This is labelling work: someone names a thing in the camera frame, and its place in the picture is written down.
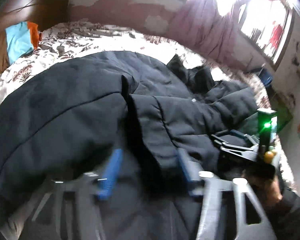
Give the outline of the right hand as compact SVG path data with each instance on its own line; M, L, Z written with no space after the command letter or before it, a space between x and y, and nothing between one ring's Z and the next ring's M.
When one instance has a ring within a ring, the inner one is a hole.
M242 177L251 185L265 209L271 209L282 200L278 176L270 180L262 180L244 171Z

